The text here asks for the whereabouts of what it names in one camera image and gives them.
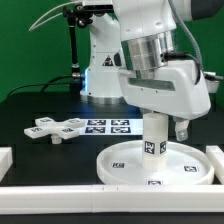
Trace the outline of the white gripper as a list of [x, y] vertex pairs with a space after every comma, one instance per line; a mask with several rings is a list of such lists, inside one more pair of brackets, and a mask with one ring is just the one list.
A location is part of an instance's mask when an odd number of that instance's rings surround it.
[[211, 103], [203, 75], [192, 60], [169, 61], [154, 70], [154, 77], [138, 78], [134, 71], [121, 69], [119, 81], [129, 105], [174, 116], [178, 141], [188, 138], [189, 121], [208, 113]]

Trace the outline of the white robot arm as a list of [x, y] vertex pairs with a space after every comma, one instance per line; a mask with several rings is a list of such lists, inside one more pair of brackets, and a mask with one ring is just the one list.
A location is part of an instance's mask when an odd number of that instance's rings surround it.
[[174, 118], [176, 138], [208, 113], [209, 84], [200, 48], [185, 23], [212, 17], [224, 0], [84, 0], [84, 9], [113, 11], [122, 46], [119, 81], [125, 101]]

